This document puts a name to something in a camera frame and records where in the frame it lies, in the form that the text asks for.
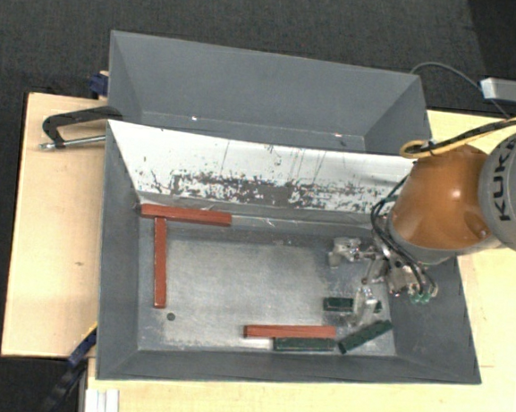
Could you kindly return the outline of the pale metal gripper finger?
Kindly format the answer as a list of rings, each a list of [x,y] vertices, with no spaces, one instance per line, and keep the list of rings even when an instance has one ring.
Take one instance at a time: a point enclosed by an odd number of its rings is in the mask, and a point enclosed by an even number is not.
[[[379,303],[377,297],[374,296],[373,290],[363,287],[357,290],[352,313],[352,325],[361,327],[372,324],[375,321],[376,306]]]
[[[355,262],[361,258],[361,240],[359,238],[337,237],[333,241],[333,248],[327,254],[327,263],[330,268],[337,268],[341,262]]]

